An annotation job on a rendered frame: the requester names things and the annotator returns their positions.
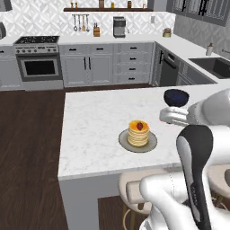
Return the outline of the dark blue bowl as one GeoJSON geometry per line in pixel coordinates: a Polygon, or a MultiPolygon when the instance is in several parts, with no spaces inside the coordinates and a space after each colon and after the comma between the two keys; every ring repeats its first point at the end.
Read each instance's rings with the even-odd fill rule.
{"type": "Polygon", "coordinates": [[[190,96],[179,89],[169,89],[164,92],[164,101],[170,107],[182,107],[187,104],[190,96]]]}

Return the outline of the grey cupboard and drawer run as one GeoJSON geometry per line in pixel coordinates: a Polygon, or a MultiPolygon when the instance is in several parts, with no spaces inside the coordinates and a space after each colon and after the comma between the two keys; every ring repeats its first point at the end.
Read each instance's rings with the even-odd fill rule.
{"type": "Polygon", "coordinates": [[[60,44],[65,87],[147,84],[151,42],[60,44]]]}

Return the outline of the grey cupboard beside stove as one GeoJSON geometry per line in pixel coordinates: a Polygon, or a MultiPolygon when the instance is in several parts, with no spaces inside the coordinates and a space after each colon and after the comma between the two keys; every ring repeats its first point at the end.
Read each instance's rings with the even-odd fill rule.
{"type": "Polygon", "coordinates": [[[22,79],[12,46],[0,45],[0,91],[22,89],[22,79]]]}

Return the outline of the beige cushioned stool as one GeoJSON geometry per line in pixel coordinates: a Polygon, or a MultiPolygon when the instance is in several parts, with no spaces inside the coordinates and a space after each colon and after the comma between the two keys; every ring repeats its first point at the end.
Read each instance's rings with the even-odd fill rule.
{"type": "Polygon", "coordinates": [[[230,199],[230,164],[215,165],[208,169],[208,182],[214,205],[227,210],[225,199],[230,199]]]}
{"type": "Polygon", "coordinates": [[[119,177],[119,195],[123,201],[122,227],[134,230],[135,214],[147,215],[139,230],[168,230],[163,215],[150,202],[142,197],[139,184],[147,176],[163,180],[166,190],[183,203],[187,198],[184,176],[180,168],[153,169],[138,172],[124,172],[119,177]]]}

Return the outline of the white soap dispenser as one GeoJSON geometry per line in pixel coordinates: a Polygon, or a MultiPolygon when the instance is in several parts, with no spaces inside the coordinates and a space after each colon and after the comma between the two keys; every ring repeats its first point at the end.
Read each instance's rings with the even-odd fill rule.
{"type": "Polygon", "coordinates": [[[207,51],[206,51],[206,56],[211,56],[211,54],[212,54],[212,51],[213,51],[213,43],[212,42],[210,42],[210,44],[208,45],[208,47],[207,47],[207,51]]]}

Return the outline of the steel coffee machine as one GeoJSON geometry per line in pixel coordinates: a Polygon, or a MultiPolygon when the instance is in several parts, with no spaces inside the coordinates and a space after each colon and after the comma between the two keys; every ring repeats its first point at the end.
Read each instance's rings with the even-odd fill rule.
{"type": "Polygon", "coordinates": [[[113,17],[113,37],[125,38],[126,33],[129,32],[129,29],[126,26],[126,19],[123,16],[114,16],[113,17]]]}

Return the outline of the grey wall cupboard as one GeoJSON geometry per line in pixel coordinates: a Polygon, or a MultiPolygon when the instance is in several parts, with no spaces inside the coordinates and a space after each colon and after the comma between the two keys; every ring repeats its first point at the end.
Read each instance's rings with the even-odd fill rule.
{"type": "Polygon", "coordinates": [[[0,12],[8,12],[12,10],[11,0],[0,0],[0,12]]]}

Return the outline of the steel stove with oven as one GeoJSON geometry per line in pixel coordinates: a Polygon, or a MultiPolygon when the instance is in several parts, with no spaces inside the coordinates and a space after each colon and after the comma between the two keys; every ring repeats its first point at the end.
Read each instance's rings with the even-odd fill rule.
{"type": "Polygon", "coordinates": [[[63,89],[58,36],[22,36],[13,50],[26,91],[63,89]]]}

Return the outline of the dark wooden wall shelf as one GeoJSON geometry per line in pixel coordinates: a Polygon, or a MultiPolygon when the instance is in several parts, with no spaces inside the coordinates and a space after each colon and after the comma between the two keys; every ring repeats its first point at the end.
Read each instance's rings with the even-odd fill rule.
{"type": "Polygon", "coordinates": [[[153,12],[149,8],[64,8],[64,12],[153,12]]]}

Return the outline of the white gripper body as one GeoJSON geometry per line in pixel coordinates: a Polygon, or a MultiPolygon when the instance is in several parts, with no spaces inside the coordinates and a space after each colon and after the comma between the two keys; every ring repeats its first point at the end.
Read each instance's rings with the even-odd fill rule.
{"type": "Polygon", "coordinates": [[[187,126],[188,111],[178,107],[167,107],[160,111],[159,120],[168,124],[187,126]]]}

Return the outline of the wooden knife block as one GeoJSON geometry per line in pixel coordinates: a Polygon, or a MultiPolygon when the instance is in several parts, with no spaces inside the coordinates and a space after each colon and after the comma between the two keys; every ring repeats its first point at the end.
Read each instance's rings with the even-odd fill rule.
{"type": "Polygon", "coordinates": [[[100,37],[101,36],[100,27],[98,26],[97,22],[95,22],[93,25],[93,36],[94,37],[100,37]]]}

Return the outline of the stack of pancakes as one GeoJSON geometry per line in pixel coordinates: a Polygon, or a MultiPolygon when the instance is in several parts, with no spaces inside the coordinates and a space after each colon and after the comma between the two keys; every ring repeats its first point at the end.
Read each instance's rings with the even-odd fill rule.
{"type": "Polygon", "coordinates": [[[128,142],[132,146],[144,146],[148,142],[149,127],[143,120],[132,120],[128,124],[128,142]],[[143,128],[137,129],[138,122],[142,122],[143,128]]]}

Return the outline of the grey glass-front wall cupboards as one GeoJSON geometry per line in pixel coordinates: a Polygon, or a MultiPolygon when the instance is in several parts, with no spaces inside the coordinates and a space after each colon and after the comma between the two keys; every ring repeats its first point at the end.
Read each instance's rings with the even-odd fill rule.
{"type": "Polygon", "coordinates": [[[230,0],[168,0],[166,9],[170,13],[225,27],[230,0]]]}

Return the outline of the grey round plate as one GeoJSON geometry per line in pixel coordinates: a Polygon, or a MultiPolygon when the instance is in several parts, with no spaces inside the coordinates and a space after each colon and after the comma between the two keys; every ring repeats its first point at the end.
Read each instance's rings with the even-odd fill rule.
{"type": "Polygon", "coordinates": [[[132,146],[128,142],[128,130],[125,129],[119,134],[119,144],[129,152],[133,153],[147,153],[152,151],[157,146],[157,138],[155,134],[149,132],[148,134],[148,142],[144,146],[132,146]]]}

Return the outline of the dark sink basin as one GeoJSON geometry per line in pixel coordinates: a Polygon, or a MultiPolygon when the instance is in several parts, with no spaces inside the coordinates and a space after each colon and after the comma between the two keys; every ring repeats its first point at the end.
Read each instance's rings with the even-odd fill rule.
{"type": "Polygon", "coordinates": [[[230,61],[222,57],[191,58],[190,61],[219,79],[230,79],[230,61]]]}

